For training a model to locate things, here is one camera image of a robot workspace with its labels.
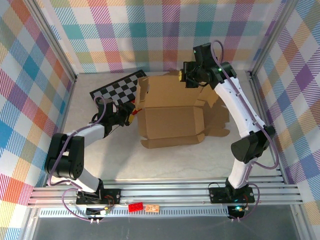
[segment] open cardboard box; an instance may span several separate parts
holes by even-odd
[[[229,111],[208,85],[186,88],[178,72],[138,79],[135,107],[141,143],[148,149],[201,143],[225,137]]]

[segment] cable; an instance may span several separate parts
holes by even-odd
[[[96,113],[95,115],[93,115],[93,117],[91,118],[91,122],[93,122],[96,119],[96,116],[98,116],[98,113]]]
[[[208,185],[208,189],[209,189],[209,187],[210,187],[211,184],[217,184],[218,187],[220,188],[219,184],[218,184],[217,182],[213,181],[213,182],[211,182],[211,183]]]
[[[50,187],[53,187],[53,186],[56,186],[56,185],[59,185],[59,184],[62,184],[62,183],[68,183],[68,184],[72,184],[72,185],[74,185],[75,187],[81,189],[80,186],[78,186],[77,184],[75,184],[74,182],[72,182],[72,181],[70,181],[70,180],[62,180],[62,181],[58,181],[58,182],[56,182],[56,183],[52,183],[52,182],[51,182],[51,179],[52,179],[52,176],[53,176],[53,174],[54,174],[54,172],[55,172],[55,170],[56,170],[56,168],[57,168],[57,166],[58,166],[58,164],[59,164],[59,162],[60,162],[60,160],[61,160],[61,158],[62,158],[62,156],[63,156],[63,154],[64,154],[64,152],[65,152],[65,150],[66,150],[66,148],[67,148],[67,145],[68,145],[70,139],[71,139],[74,135],[76,135],[77,133],[81,132],[82,130],[91,128],[91,127],[93,127],[94,125],[98,124],[98,123],[102,120],[102,118],[104,117],[104,115],[105,115],[105,113],[106,113],[106,108],[107,108],[106,101],[105,101],[105,99],[104,99],[102,96],[96,96],[96,97],[93,99],[93,101],[94,101],[95,103],[96,103],[96,99],[97,99],[97,98],[101,98],[101,99],[103,100],[104,108],[103,108],[102,115],[101,115],[100,118],[99,118],[96,122],[94,122],[93,124],[91,124],[91,125],[89,125],[89,126],[81,127],[81,128],[79,128],[78,130],[76,130],[76,131],[74,131],[73,133],[71,133],[71,134],[67,137],[67,139],[65,140],[65,143],[63,144],[63,147],[62,147],[62,149],[61,149],[61,152],[60,152],[59,156],[57,157],[57,159],[56,159],[56,161],[55,161],[55,163],[54,163],[54,165],[53,165],[53,167],[52,167],[52,169],[51,169],[51,171],[50,171],[50,174],[49,174],[49,177],[48,177],[48,181],[47,181],[47,183],[48,183],[48,185],[49,185]]]
[[[248,204],[249,204],[249,199],[248,199],[247,195],[243,194],[243,196],[244,196],[245,202],[246,202],[245,208],[247,208]]]
[[[259,201],[260,201],[260,189],[259,189],[259,187],[258,187],[255,183],[253,183],[253,182],[248,182],[248,185],[253,185],[253,186],[255,186],[255,187],[256,187],[256,190],[257,190],[257,192],[258,192],[258,195],[257,195],[256,201],[255,201],[255,205],[253,206],[252,210],[251,210],[247,215],[243,216],[243,217],[241,218],[241,220],[244,220],[244,219],[246,219],[247,217],[249,217],[249,216],[256,210],[256,208],[257,208],[257,206],[258,206],[258,203],[259,203]]]
[[[113,207],[113,206],[115,205],[115,199],[114,199],[114,197],[113,197],[113,196],[111,196],[111,195],[107,195],[107,196],[105,196],[105,198],[108,198],[108,201],[109,201],[109,198],[112,198],[112,202],[113,202],[113,204],[112,204],[112,206],[111,206],[110,201],[109,201],[109,205],[110,205],[110,207]]]
[[[221,66],[221,64],[219,63],[219,61],[217,60],[217,57],[216,57],[216,54],[215,54],[215,51],[214,51],[214,43],[219,43],[220,44],[220,47],[221,47],[221,50],[222,50],[222,58],[221,60],[224,59],[224,46],[222,44],[221,41],[219,40],[214,40],[212,43],[211,43],[211,54],[212,54],[212,57],[213,57],[213,60],[215,61],[215,63],[219,66],[219,68],[222,70],[223,74],[225,75],[225,77],[228,79],[228,81],[230,82],[233,90],[235,91],[236,95],[239,97],[239,99],[241,100],[244,108],[246,109],[246,111],[248,112],[248,114],[250,115],[251,119],[253,120],[253,124],[255,124],[262,132],[263,134],[265,135],[265,137],[267,138],[267,140],[269,141],[270,143],[270,146],[274,152],[274,155],[275,155],[275,163],[273,166],[265,166],[265,165],[262,165],[261,163],[258,163],[256,161],[254,161],[252,164],[256,164],[258,165],[259,167],[262,167],[264,169],[268,169],[268,170],[272,170],[272,169],[275,169],[278,165],[279,165],[279,155],[278,155],[278,151],[277,151],[277,148],[274,144],[274,142],[272,141],[271,137],[269,136],[269,134],[265,131],[265,129],[258,123],[258,121],[256,120],[255,116],[253,115],[253,113],[251,112],[251,109],[250,107],[247,105],[245,99],[243,98],[243,96],[241,95],[241,93],[239,92],[238,88],[236,87],[236,85],[234,84],[234,82],[231,80],[231,78],[229,77],[229,75],[227,74],[227,72],[223,69],[223,67]]]
[[[278,150],[274,144],[274,142],[272,141],[271,137],[269,136],[269,134],[265,131],[265,129],[258,123],[257,119],[255,118],[255,116],[253,115],[250,107],[248,106],[248,104],[246,103],[245,99],[243,98],[243,96],[241,95],[240,91],[238,90],[238,88],[236,87],[236,85],[234,84],[234,82],[231,80],[230,76],[227,74],[227,72],[224,70],[224,68],[221,66],[220,62],[217,60],[217,57],[216,57],[216,54],[215,54],[215,51],[214,51],[214,43],[218,43],[221,47],[221,63],[223,62],[223,59],[224,59],[224,46],[222,44],[221,41],[219,40],[214,40],[212,43],[211,43],[211,46],[210,46],[210,50],[211,50],[211,54],[212,54],[212,58],[213,60],[215,61],[215,63],[219,66],[219,68],[222,70],[223,74],[225,75],[225,77],[228,79],[230,85],[232,86],[233,90],[235,91],[236,95],[239,97],[240,101],[242,102],[242,104],[244,105],[244,108],[246,109],[246,111],[248,112],[248,114],[250,115],[251,119],[253,120],[253,124],[255,124],[262,132],[263,134],[265,135],[266,139],[269,141],[269,144],[274,152],[274,155],[275,155],[275,163],[273,166],[265,166],[265,165],[262,165],[261,163],[258,163],[256,161],[253,161],[251,166],[248,168],[248,171],[244,177],[244,180],[248,183],[248,185],[253,185],[256,187],[257,189],[257,200],[255,202],[255,205],[252,209],[252,211],[250,211],[250,213],[246,216],[243,216],[241,218],[241,220],[243,219],[246,219],[247,217],[249,217],[253,212],[254,210],[257,208],[258,206],[258,203],[259,203],[259,200],[260,200],[260,190],[259,190],[259,187],[255,184],[255,183],[252,183],[252,182],[248,182],[248,178],[249,178],[249,175],[250,175],[250,172],[252,170],[252,167],[254,164],[258,165],[259,167],[262,167],[264,169],[268,169],[268,170],[272,170],[272,169],[275,169],[278,165],[279,165],[279,155],[278,155]]]
[[[94,212],[91,212],[91,213],[88,214],[87,216],[96,215],[96,214],[100,213],[101,211],[106,210],[106,208],[107,208],[107,206],[105,206],[104,208],[101,208],[101,209],[99,209],[99,210],[96,210],[96,211],[94,211]]]
[[[113,129],[113,130],[108,134],[108,136],[110,136],[110,134],[112,134],[115,130],[117,130],[118,127],[120,127],[120,125],[118,125],[115,129]]]
[[[73,186],[77,187],[77,188],[69,188],[69,189],[67,189],[66,191],[64,191],[64,193],[62,194],[62,197],[61,197],[62,204],[63,204],[63,206],[65,207],[65,209],[66,209],[71,215],[75,216],[75,217],[78,218],[78,219],[81,219],[81,220],[84,220],[84,221],[87,221],[87,222],[90,222],[90,223],[92,223],[93,221],[92,221],[92,220],[89,220],[89,219],[86,218],[86,217],[82,217],[82,216],[79,216],[79,215],[73,213],[73,212],[67,207],[67,205],[66,205],[66,203],[65,203],[65,195],[66,195],[67,192],[70,192],[70,191],[76,191],[76,192],[78,192],[78,191],[81,191],[82,188],[81,188],[79,185],[77,185],[76,183],[74,183],[74,182],[72,182],[72,181],[70,181],[70,180],[62,180],[62,181],[58,181],[58,182],[56,182],[56,183],[52,183],[51,180],[52,180],[52,176],[53,176],[53,174],[54,174],[54,172],[55,172],[55,170],[56,170],[56,168],[57,168],[57,166],[58,166],[58,164],[59,164],[59,162],[60,162],[60,160],[61,160],[61,158],[62,158],[62,156],[63,156],[63,153],[65,152],[65,150],[66,150],[66,148],[67,148],[67,145],[68,145],[70,139],[71,139],[74,135],[76,135],[77,133],[81,132],[82,130],[91,128],[91,127],[93,127],[94,125],[98,124],[98,123],[102,120],[102,118],[104,117],[104,115],[105,115],[105,113],[106,113],[106,109],[107,109],[106,101],[105,101],[105,99],[104,99],[102,96],[96,96],[96,97],[93,99],[93,101],[94,101],[96,104],[97,104],[97,102],[96,102],[97,98],[101,98],[101,99],[103,100],[104,108],[103,108],[102,115],[101,115],[100,118],[99,118],[96,122],[94,122],[93,124],[91,124],[91,125],[89,125],[89,126],[81,127],[81,128],[79,128],[78,130],[76,130],[76,131],[74,131],[73,133],[71,133],[71,134],[67,137],[67,139],[65,140],[65,143],[63,144],[63,147],[62,147],[62,149],[61,149],[61,152],[60,152],[59,156],[57,157],[57,159],[56,159],[56,161],[55,161],[55,163],[54,163],[54,165],[53,165],[53,167],[52,167],[52,169],[51,169],[51,171],[50,171],[50,174],[49,174],[49,177],[48,177],[48,181],[47,181],[47,183],[48,183],[48,185],[49,185],[50,187],[56,186],[56,185],[59,185],[59,184],[62,184],[62,183],[72,184]]]
[[[207,86],[209,83],[205,83],[205,84],[201,84],[200,82],[197,82],[196,80],[194,80],[194,79],[191,79],[190,77],[188,77],[188,76],[185,76],[186,77],[186,79],[189,81],[189,82],[192,82],[192,83],[194,83],[194,84],[196,84],[196,85],[198,85],[198,86],[200,86],[200,87],[205,87],[205,86]]]
[[[66,205],[66,203],[65,203],[65,195],[66,195],[67,192],[71,192],[71,191],[78,192],[78,189],[77,189],[77,188],[69,188],[69,189],[67,189],[67,190],[64,191],[64,193],[62,194],[62,197],[61,197],[63,206],[65,207],[65,209],[66,209],[71,215],[75,216],[76,218],[81,219],[81,220],[84,220],[84,221],[87,221],[87,222],[91,222],[91,220],[89,220],[88,218],[83,217],[83,216],[79,216],[79,215],[75,214],[73,211],[71,211],[71,210],[67,207],[67,205]]]

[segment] checkerboard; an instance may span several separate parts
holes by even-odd
[[[92,99],[97,96],[102,96],[105,99],[112,99],[117,105],[132,102],[136,99],[138,78],[146,76],[147,75],[143,70],[136,71],[90,92],[90,95]]]

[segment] red lego brick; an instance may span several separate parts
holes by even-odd
[[[144,205],[142,202],[137,202],[137,203],[129,204],[128,208],[129,208],[129,213],[132,213],[132,212],[143,210]]]

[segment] plaid wall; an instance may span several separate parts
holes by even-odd
[[[0,240],[18,237],[71,85],[23,0],[0,0]]]
[[[38,3],[80,73],[176,70],[193,59],[193,46],[214,39],[224,43],[225,60],[235,69],[248,69],[282,4],[281,0]]]
[[[286,3],[288,2],[288,0],[281,0],[281,3],[280,5],[278,6],[273,18],[272,18],[272,21],[268,27],[268,29],[266,30],[265,34],[264,34],[264,37],[259,45],[259,48],[258,50],[256,51],[255,55],[254,55],[254,58],[253,58],[253,61],[251,62],[251,65],[250,65],[250,68],[249,70],[251,71],[254,66],[256,65],[257,63],[257,59],[262,51],[262,49],[264,49],[265,45],[267,44],[267,41],[268,41],[268,37],[270,36],[270,34],[273,32],[274,30],[274,27],[276,25],[276,22],[278,21]]]
[[[280,158],[320,239],[320,0],[300,0],[258,74]]]

